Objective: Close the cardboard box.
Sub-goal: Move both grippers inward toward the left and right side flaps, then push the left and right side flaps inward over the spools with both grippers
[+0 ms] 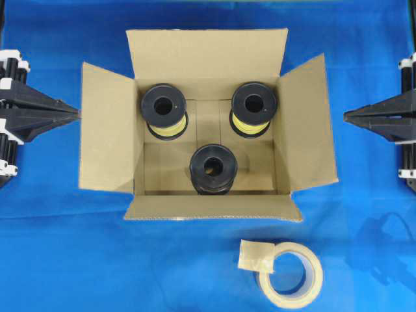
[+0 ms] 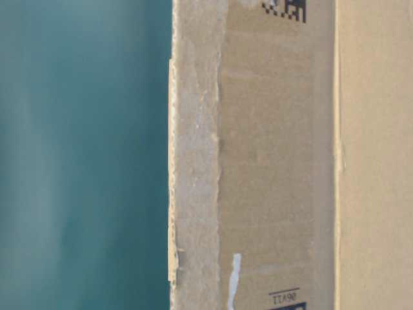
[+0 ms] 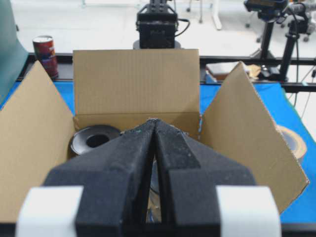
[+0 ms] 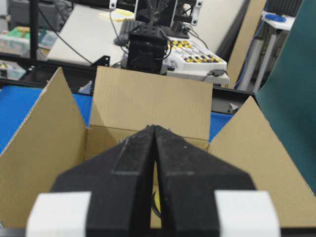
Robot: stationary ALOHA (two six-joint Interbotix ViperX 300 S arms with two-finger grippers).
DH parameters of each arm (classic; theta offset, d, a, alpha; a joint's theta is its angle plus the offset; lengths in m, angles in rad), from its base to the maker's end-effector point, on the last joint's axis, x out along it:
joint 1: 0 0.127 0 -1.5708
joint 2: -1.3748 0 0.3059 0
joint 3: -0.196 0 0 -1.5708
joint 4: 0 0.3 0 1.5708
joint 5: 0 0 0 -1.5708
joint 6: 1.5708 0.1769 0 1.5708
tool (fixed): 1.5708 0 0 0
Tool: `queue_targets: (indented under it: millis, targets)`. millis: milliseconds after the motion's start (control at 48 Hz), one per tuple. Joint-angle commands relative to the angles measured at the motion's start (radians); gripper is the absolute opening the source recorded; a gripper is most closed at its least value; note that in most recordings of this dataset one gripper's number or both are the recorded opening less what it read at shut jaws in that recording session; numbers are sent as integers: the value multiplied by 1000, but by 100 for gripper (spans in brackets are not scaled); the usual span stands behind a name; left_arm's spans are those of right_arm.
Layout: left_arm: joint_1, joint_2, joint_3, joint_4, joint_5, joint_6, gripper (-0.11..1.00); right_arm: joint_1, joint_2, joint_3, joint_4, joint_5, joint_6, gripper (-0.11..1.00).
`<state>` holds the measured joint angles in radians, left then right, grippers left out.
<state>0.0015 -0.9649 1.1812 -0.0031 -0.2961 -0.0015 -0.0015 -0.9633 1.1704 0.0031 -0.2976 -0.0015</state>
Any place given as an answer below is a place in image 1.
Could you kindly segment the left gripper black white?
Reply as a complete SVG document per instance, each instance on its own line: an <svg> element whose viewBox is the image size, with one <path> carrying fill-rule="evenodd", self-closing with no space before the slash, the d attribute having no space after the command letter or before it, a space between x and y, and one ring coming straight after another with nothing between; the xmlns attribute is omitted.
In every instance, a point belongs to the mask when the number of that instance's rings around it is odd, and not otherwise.
<svg viewBox="0 0 416 312"><path fill-rule="evenodd" d="M19 145L80 119L77 109L26 85L29 72L17 49L1 50L1 188L18 174Z"/></svg>

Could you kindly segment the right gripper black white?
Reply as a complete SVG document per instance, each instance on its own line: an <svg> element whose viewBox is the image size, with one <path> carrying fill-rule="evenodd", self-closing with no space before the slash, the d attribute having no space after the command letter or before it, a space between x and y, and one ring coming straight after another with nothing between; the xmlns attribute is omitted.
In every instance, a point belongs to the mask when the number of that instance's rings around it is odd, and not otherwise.
<svg viewBox="0 0 416 312"><path fill-rule="evenodd" d="M401 92L397 96L344 113L344 121L401 143L400 178L415 191L415 53L398 65Z"/></svg>

